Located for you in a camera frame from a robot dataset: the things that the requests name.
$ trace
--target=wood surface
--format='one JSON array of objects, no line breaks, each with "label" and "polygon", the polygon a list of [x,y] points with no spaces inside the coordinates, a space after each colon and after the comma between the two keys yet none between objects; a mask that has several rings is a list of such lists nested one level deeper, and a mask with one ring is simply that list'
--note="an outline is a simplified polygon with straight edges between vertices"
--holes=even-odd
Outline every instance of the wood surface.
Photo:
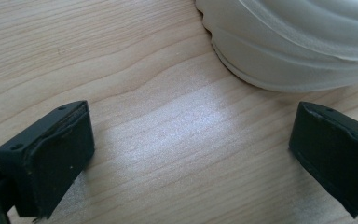
[{"label": "wood surface", "polygon": [[288,150],[299,101],[358,120],[358,85],[258,89],[201,22],[194,0],[0,1],[0,145],[91,111],[95,156],[40,223],[358,223]]}]

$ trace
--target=wood grain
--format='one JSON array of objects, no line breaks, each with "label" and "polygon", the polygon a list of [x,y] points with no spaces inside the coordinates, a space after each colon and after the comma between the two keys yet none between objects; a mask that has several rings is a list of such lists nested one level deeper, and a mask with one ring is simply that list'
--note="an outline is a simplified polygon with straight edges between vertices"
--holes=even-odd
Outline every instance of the wood grain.
[{"label": "wood grain", "polygon": [[358,85],[260,90],[201,20],[193,0],[0,1],[0,145],[91,110],[95,157],[40,223],[358,223],[288,151],[299,101],[358,119]]}]

